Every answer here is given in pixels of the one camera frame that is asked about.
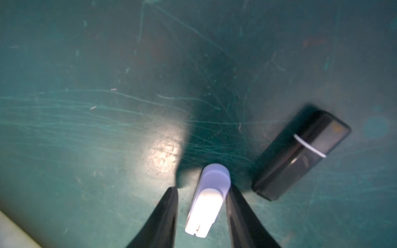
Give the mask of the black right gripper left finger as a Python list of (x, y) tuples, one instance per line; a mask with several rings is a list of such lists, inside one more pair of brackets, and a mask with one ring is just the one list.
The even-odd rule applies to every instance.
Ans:
[(129, 248), (173, 248), (178, 215), (178, 190), (169, 187), (156, 208), (127, 245)]

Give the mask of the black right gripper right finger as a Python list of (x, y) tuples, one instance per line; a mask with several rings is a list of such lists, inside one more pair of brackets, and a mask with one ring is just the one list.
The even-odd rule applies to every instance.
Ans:
[(280, 248), (261, 224), (242, 193), (231, 185), (226, 196), (226, 215), (233, 248)]

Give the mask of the lavender white usb drive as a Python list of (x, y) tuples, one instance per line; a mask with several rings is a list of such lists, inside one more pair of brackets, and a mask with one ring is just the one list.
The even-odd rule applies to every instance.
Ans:
[(213, 163), (204, 167), (188, 214), (185, 232), (206, 238), (231, 187), (228, 169)]

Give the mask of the white storage box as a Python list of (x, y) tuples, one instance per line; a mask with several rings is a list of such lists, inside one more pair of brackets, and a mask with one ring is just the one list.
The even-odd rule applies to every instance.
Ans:
[(41, 248), (15, 222), (1, 212), (1, 248)]

